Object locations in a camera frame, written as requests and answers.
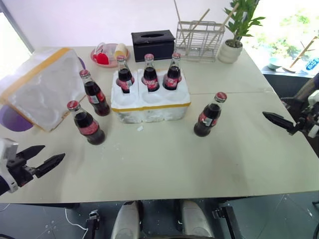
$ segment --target pink plate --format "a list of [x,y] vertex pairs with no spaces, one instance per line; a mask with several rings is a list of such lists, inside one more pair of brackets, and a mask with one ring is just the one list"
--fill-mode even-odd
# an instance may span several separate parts
[[[103,65],[103,64],[99,64],[99,63],[97,63],[95,60],[94,60],[94,58],[93,58],[93,55],[94,55],[94,52],[95,52],[95,48],[92,50],[92,52],[91,52],[91,54],[90,54],[90,57],[91,57],[91,60],[95,63],[95,64],[97,64],[98,66],[100,66],[100,67],[104,67],[104,68],[112,68],[112,67],[117,67],[118,66],[118,63],[116,62],[116,59],[114,59],[114,53],[115,53],[115,48],[116,48],[116,46],[117,46],[117,44],[116,43],[108,43],[108,44],[105,44],[105,45],[107,45],[107,46],[109,46],[110,48],[111,48],[111,53],[112,53],[112,56],[111,57],[109,57],[109,65]],[[130,52],[129,52],[129,50],[128,50],[128,54],[127,54],[127,56],[126,56],[126,59],[128,59],[130,57]]]

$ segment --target wire dish rack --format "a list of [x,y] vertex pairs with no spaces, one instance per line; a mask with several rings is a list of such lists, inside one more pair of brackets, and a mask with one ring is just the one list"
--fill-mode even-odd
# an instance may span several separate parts
[[214,21],[178,22],[175,51],[190,61],[215,61],[225,32],[225,27],[221,29],[221,26],[222,24]]

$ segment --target styrofoam packaging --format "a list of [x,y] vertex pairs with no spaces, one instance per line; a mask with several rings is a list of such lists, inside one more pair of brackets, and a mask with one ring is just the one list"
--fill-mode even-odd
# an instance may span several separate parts
[[131,97],[123,94],[121,87],[116,84],[118,72],[114,73],[111,107],[121,122],[158,122],[179,120],[184,117],[190,105],[190,95],[184,74],[181,73],[182,80],[178,83],[177,89],[169,91],[162,85],[166,73],[167,71],[157,71],[159,89],[155,92],[148,92],[147,86],[142,82],[144,70],[139,69],[133,72],[135,82],[130,87]]
[[1,99],[31,123],[51,131],[68,112],[66,104],[84,97],[82,69],[70,48],[39,49],[1,80]]

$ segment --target potted plant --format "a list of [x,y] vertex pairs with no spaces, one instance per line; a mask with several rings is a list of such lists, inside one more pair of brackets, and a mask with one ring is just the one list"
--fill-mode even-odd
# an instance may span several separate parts
[[[233,0],[230,5],[234,7],[237,3],[239,5],[231,16],[233,22],[229,21],[228,26],[226,26],[234,34],[234,38],[223,42],[217,55],[218,59],[224,63],[234,63],[237,61],[243,49],[243,44],[239,40],[240,37],[252,36],[248,34],[249,28],[252,25],[262,26],[260,20],[265,19],[263,16],[253,18],[257,6],[255,0]],[[227,8],[224,11],[227,15],[231,12]]]

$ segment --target white wall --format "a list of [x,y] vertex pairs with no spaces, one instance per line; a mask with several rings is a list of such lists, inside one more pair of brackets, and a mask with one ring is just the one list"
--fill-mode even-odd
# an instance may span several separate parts
[[[176,35],[173,0],[3,0],[36,49],[41,46],[132,45],[131,32],[171,30]],[[181,20],[223,22],[230,0],[176,0]]]

